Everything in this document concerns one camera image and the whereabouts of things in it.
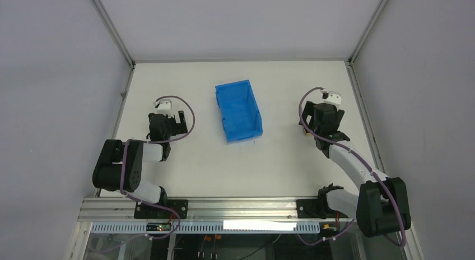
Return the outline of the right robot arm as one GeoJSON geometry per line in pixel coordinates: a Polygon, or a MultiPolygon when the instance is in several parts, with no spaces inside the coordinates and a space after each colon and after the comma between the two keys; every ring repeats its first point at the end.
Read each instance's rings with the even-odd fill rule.
{"type": "Polygon", "coordinates": [[[299,125],[314,134],[317,149],[346,173],[358,193],[330,184],[318,190],[314,203],[298,207],[306,217],[320,219],[342,213],[355,219],[368,238],[410,229],[405,182],[388,177],[358,155],[350,138],[339,130],[343,116],[344,110],[333,104],[307,101],[299,125]]]}

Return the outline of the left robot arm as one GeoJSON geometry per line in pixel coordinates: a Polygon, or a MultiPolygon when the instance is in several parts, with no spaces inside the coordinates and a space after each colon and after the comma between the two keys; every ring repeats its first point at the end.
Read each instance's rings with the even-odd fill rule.
{"type": "Polygon", "coordinates": [[[171,138],[187,134],[185,114],[150,113],[148,115],[150,143],[142,140],[105,140],[92,174],[95,188],[120,192],[138,201],[167,206],[166,190],[142,179],[142,165],[146,162],[166,161],[171,152],[171,138]]]}

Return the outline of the blue plastic bin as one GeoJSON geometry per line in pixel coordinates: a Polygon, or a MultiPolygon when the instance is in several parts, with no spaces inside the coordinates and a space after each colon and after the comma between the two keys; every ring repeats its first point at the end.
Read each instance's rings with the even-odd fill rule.
{"type": "Polygon", "coordinates": [[[217,85],[215,95],[227,143],[263,134],[262,116],[249,80],[217,85]]]}

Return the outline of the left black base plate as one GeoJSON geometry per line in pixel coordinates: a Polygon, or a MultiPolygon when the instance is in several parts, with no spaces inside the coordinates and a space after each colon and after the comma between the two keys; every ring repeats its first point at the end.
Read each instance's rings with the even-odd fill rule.
{"type": "MultiPolygon", "coordinates": [[[[171,199],[167,201],[166,207],[174,210],[181,219],[186,219],[188,217],[188,204],[187,199],[171,199]]],[[[136,204],[133,215],[135,219],[168,219],[171,216],[174,216],[171,211],[144,204],[136,204]]]]}

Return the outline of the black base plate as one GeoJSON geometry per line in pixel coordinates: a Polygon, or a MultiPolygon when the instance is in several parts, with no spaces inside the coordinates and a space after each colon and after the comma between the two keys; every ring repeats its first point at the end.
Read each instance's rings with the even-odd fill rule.
{"type": "MultiPolygon", "coordinates": [[[[181,219],[186,219],[188,217],[188,204],[187,199],[171,199],[167,201],[166,207],[174,210],[181,219]]],[[[171,211],[144,204],[136,204],[133,215],[135,219],[168,219],[171,216],[174,216],[171,211]]]]}
{"type": "Polygon", "coordinates": [[[296,200],[298,219],[347,219],[348,216],[341,212],[331,210],[327,204],[317,198],[300,198],[296,200]]]}

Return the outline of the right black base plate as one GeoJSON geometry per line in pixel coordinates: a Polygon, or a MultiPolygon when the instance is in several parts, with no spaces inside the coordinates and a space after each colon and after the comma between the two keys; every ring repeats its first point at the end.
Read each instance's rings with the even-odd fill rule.
{"type": "Polygon", "coordinates": [[[317,198],[300,198],[296,200],[298,219],[347,219],[348,216],[341,212],[331,210],[327,204],[317,198]]]}

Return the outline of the aluminium mounting rail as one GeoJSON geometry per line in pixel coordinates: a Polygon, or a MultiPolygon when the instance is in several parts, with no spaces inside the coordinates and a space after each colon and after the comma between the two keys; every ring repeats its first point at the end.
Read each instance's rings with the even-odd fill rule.
{"type": "MultiPolygon", "coordinates": [[[[265,220],[320,221],[333,218],[299,218],[299,197],[185,197],[185,221],[265,220]]],[[[84,198],[78,221],[134,221],[136,203],[122,197],[84,198]]]]}

